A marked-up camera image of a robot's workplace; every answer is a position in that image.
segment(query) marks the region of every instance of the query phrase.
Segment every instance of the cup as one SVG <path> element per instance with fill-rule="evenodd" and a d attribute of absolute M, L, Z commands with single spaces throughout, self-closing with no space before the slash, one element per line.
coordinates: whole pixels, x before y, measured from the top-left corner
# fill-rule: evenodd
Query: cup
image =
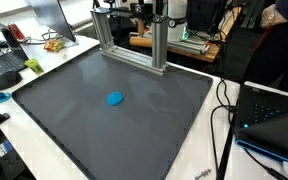
<path fill-rule="evenodd" d="M 32 69 L 32 71 L 35 72 L 35 74 L 40 74 L 43 72 L 42 67 L 37 62 L 36 59 L 29 59 L 25 61 L 25 65 L 28 66 L 30 69 Z"/>

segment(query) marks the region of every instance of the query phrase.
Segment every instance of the laptop screen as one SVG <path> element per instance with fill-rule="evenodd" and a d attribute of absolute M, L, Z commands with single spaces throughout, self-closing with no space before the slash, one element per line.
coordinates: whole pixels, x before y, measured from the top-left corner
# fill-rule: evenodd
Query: laptop screen
<path fill-rule="evenodd" d="M 20 43 L 17 41 L 17 39 L 14 37 L 14 35 L 6 25 L 0 23 L 0 32 L 2 33 L 5 41 L 7 42 L 7 44 L 9 45 L 10 49 L 14 54 L 18 55 L 23 60 L 29 59 L 25 54 L 24 50 L 22 49 Z"/>

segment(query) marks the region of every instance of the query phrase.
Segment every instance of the gray mat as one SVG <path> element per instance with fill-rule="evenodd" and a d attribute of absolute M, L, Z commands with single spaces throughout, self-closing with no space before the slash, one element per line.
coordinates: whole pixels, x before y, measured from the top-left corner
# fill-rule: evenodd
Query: gray mat
<path fill-rule="evenodd" d="M 211 86 L 170 68 L 160 77 L 103 57 L 98 47 L 13 93 L 90 179 L 167 174 Z M 109 106 L 107 96 L 124 100 Z"/>

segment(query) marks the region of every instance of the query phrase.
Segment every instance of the computer screen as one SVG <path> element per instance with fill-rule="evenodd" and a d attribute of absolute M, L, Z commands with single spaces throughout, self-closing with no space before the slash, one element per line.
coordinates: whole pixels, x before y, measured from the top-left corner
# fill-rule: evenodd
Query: computer screen
<path fill-rule="evenodd" d="M 76 42 L 76 37 L 67 23 L 58 0 L 29 0 L 29 2 L 38 17 L 39 23 Z"/>
<path fill-rule="evenodd" d="M 189 30 L 215 34 L 227 0 L 188 0 L 186 20 Z"/>
<path fill-rule="evenodd" d="M 12 50 L 13 53 L 21 57 L 22 59 L 29 59 L 25 54 L 24 50 L 22 49 L 20 43 L 16 40 L 15 36 L 13 35 L 12 31 L 9 28 L 0 23 L 0 32 L 3 35 L 4 40 L 9 45 L 9 48 Z"/>

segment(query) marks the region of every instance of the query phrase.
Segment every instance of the aluminum frame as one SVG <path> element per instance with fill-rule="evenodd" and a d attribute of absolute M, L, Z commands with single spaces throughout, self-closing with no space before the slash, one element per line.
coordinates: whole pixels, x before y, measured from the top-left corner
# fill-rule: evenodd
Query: aluminum frame
<path fill-rule="evenodd" d="M 91 11 L 94 27 L 104 56 L 130 64 L 134 67 L 162 76 L 166 72 L 168 17 L 156 16 L 152 22 L 152 57 L 116 46 L 111 34 L 108 8 L 96 8 Z"/>

